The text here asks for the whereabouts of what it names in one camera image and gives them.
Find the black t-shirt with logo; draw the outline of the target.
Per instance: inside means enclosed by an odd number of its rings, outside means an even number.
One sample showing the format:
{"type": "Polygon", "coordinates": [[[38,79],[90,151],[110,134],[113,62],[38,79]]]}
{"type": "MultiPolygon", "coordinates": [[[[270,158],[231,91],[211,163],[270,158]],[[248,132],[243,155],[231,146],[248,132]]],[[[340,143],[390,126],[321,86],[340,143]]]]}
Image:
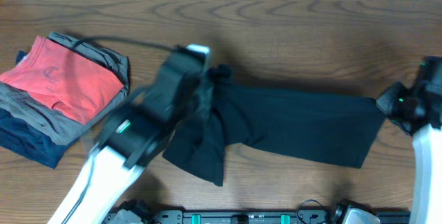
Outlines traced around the black t-shirt with logo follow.
{"type": "Polygon", "coordinates": [[[253,88],[232,82],[231,68],[209,70],[208,119],[177,129],[163,158],[222,186],[225,147],[248,147],[344,167],[362,167],[385,116],[369,97],[253,88]]]}

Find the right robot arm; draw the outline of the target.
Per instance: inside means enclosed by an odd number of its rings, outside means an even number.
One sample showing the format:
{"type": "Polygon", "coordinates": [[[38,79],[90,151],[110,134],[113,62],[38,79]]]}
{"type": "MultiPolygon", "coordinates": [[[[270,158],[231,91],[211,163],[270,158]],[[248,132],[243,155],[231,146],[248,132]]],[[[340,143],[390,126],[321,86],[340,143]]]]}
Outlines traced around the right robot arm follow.
{"type": "Polygon", "coordinates": [[[376,99],[390,122],[412,137],[415,178],[411,224],[441,222],[441,58],[424,57],[410,87],[396,82],[376,99]]]}

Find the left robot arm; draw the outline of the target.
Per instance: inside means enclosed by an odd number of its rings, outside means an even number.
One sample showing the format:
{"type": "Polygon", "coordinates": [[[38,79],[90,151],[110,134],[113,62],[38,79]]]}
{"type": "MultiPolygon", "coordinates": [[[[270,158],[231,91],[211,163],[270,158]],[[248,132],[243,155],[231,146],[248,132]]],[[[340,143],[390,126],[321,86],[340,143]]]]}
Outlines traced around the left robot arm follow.
{"type": "Polygon", "coordinates": [[[211,50],[177,48],[152,85],[132,92],[107,116],[74,185],[51,223],[101,223],[187,120],[210,115],[211,50]]]}

